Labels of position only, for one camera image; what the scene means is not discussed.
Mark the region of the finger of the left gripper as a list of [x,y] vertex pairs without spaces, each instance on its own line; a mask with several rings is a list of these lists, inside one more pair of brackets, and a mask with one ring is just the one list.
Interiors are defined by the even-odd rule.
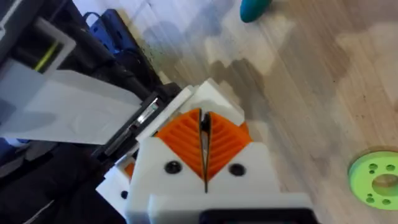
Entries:
[[231,100],[212,78],[201,85],[187,86],[191,96],[181,105],[179,112],[185,113],[200,108],[203,113],[214,112],[230,120],[235,125],[244,123],[243,109]]

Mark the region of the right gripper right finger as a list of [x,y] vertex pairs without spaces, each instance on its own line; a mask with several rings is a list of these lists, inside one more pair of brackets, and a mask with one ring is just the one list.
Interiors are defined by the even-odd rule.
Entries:
[[248,130],[209,112],[205,192],[256,194],[279,192],[279,183],[267,146],[255,142]]

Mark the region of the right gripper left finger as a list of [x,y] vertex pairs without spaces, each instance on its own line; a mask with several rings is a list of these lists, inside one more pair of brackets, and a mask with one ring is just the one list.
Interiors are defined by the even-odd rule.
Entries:
[[200,109],[190,110],[140,142],[126,215],[146,215],[152,195],[205,193],[200,118]]

